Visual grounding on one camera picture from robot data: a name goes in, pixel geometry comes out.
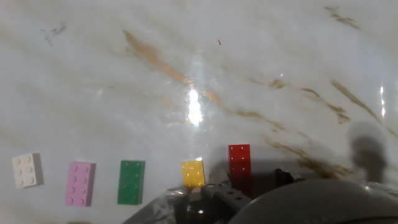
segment yellow lego brick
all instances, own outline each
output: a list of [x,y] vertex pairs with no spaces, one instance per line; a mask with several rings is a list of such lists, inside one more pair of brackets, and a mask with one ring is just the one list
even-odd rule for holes
[[205,185],[205,175],[201,161],[188,161],[181,163],[184,186],[188,189]]

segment metal bracket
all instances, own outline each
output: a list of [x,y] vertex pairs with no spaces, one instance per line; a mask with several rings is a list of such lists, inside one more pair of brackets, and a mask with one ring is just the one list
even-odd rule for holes
[[245,207],[251,202],[251,199],[242,192],[225,187],[222,184],[208,184],[201,188],[201,193],[209,198],[217,197],[235,212]]

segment red lego brick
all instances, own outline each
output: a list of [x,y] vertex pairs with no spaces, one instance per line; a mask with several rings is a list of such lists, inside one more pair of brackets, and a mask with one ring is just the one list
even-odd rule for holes
[[251,197],[252,176],[250,145],[229,145],[229,178],[234,189]]

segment green lego brick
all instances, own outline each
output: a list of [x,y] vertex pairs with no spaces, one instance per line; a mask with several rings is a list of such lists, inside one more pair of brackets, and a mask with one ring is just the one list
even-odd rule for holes
[[142,202],[145,161],[121,161],[118,205],[139,205]]

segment white marble table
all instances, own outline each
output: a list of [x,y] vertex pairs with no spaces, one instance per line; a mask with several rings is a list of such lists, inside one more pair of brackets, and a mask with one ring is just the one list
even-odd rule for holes
[[[182,161],[339,179],[350,142],[382,144],[398,175],[395,0],[0,1],[0,223],[121,223]],[[44,185],[11,157],[39,152]],[[121,159],[146,161],[143,205],[116,205]],[[64,206],[68,164],[97,163],[93,205]]]

